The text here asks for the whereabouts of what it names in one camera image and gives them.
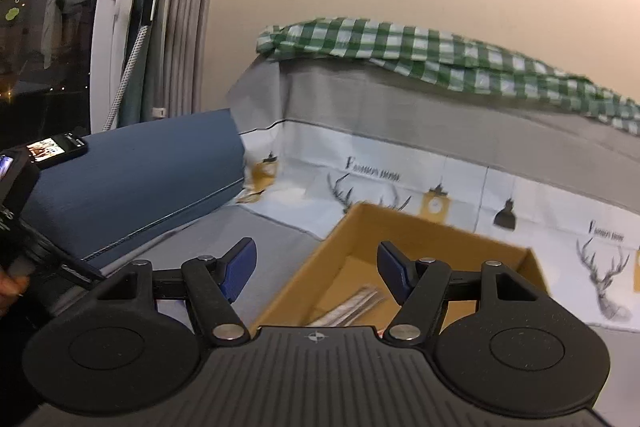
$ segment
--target gray curtain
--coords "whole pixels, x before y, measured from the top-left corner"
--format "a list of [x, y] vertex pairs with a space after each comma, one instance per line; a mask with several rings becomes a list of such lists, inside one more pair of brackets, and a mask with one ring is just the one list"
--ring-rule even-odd
[[143, 120], [200, 110], [204, 37], [210, 0], [158, 0], [146, 63]]

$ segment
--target white printed fabric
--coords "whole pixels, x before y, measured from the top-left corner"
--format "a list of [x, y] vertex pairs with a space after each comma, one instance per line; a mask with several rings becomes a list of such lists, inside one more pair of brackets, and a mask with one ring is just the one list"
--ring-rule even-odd
[[229, 102], [248, 179], [256, 165], [275, 178], [238, 204], [320, 239], [370, 201], [531, 247], [569, 311], [640, 330], [637, 139], [397, 77], [333, 59], [258, 60]]

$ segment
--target human hand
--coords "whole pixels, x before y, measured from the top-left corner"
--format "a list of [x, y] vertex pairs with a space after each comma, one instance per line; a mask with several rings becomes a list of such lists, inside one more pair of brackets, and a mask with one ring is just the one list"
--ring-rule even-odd
[[28, 285], [28, 277], [12, 278], [0, 268], [0, 317], [9, 311], [9, 307], [17, 301]]

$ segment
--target deer head illustration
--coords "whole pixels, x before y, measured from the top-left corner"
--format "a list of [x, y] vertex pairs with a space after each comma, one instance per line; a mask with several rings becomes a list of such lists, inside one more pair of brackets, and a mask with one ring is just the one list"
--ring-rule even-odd
[[[343, 190], [340, 190], [340, 183], [350, 174], [350, 172], [347, 172], [347, 174], [345, 174], [344, 176], [339, 177], [335, 183], [332, 184], [331, 182], [331, 176], [329, 174], [327, 174], [326, 176], [326, 181], [329, 184], [329, 190], [331, 191], [332, 195], [334, 196], [334, 198], [336, 200], [338, 200], [338, 202], [342, 205], [342, 211], [346, 214], [347, 212], [349, 212], [349, 209], [351, 208], [351, 205], [353, 205], [354, 201], [351, 201], [351, 193], [353, 192], [353, 187], [351, 187], [347, 193], [345, 194]], [[384, 201], [382, 198], [380, 198], [380, 206], [386, 206], [386, 208], [392, 208], [394, 210], [402, 210], [404, 207], [407, 206], [407, 203], [409, 203], [409, 200], [411, 199], [411, 196], [409, 196], [408, 198], [406, 198], [406, 201], [403, 204], [400, 204], [400, 206], [398, 206], [398, 204], [400, 203], [400, 196], [398, 196], [398, 190], [396, 190], [395, 185], [391, 185], [391, 190], [393, 190], [394, 193], [394, 202], [392, 204], [384, 204]]]
[[590, 272], [589, 279], [596, 288], [596, 293], [598, 296], [598, 306], [600, 308], [600, 311], [602, 312], [602, 315], [604, 315], [609, 320], [628, 321], [630, 318], [629, 310], [624, 306], [616, 304], [615, 302], [607, 298], [607, 288], [611, 286], [613, 277], [615, 277], [616, 275], [621, 273], [623, 269], [625, 269], [626, 263], [628, 263], [629, 261], [629, 256], [627, 255], [625, 259], [625, 256], [622, 253], [622, 248], [618, 247], [618, 252], [620, 253], [620, 259], [618, 260], [618, 263], [615, 264], [615, 260], [611, 259], [611, 268], [605, 272], [604, 276], [601, 277], [598, 274], [598, 268], [595, 265], [596, 253], [594, 252], [591, 257], [589, 257], [586, 252], [590, 242], [591, 239], [588, 240], [582, 247], [580, 247], [580, 242], [576, 240], [575, 247], [577, 248], [580, 262]]

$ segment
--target deer antlers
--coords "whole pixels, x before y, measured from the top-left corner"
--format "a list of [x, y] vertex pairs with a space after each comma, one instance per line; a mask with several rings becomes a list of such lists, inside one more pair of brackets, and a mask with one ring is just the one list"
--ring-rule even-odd
[[593, 237], [588, 240], [582, 246], [582, 248], [580, 248], [580, 242], [576, 239], [575, 246], [578, 250], [578, 257], [580, 258], [580, 262], [583, 266], [589, 269], [591, 282], [593, 282], [600, 291], [604, 291], [609, 286], [611, 286], [613, 277], [615, 275], [618, 275], [620, 272], [622, 272], [623, 269], [625, 269], [626, 263], [629, 262], [629, 256], [627, 255], [626, 259], [623, 261], [625, 255], [622, 253], [622, 248], [618, 247], [618, 252], [620, 253], [620, 260], [618, 261], [618, 264], [616, 265], [614, 263], [614, 260], [611, 259], [611, 268], [607, 270], [604, 277], [600, 279], [598, 277], [598, 268], [595, 266], [596, 253], [594, 252], [591, 258], [588, 257], [586, 253], [587, 247], [589, 246], [589, 243], [592, 239]]
[[[345, 179], [349, 174], [350, 172], [347, 172], [347, 174], [345, 174], [344, 176], [339, 177], [334, 184], [332, 184], [331, 182], [331, 176], [329, 174], [327, 174], [326, 176], [326, 181], [329, 184], [329, 190], [331, 191], [332, 195], [334, 195], [334, 198], [342, 204], [343, 211], [345, 214], [349, 212], [349, 209], [353, 204], [353, 201], [351, 201], [351, 193], [353, 192], [353, 187], [351, 187], [348, 190], [348, 192], [345, 194], [343, 190], [340, 190], [340, 182], [343, 181], [343, 179]], [[411, 196], [406, 198], [406, 201], [400, 206], [398, 206], [398, 203], [400, 203], [400, 196], [398, 195], [398, 190], [396, 189], [395, 185], [391, 185], [391, 190], [393, 190], [394, 192], [394, 202], [390, 205], [384, 205], [383, 199], [380, 198], [379, 205], [386, 206], [387, 208], [392, 208], [394, 210], [402, 210], [404, 207], [407, 206], [407, 203], [409, 203], [409, 200], [411, 200]]]

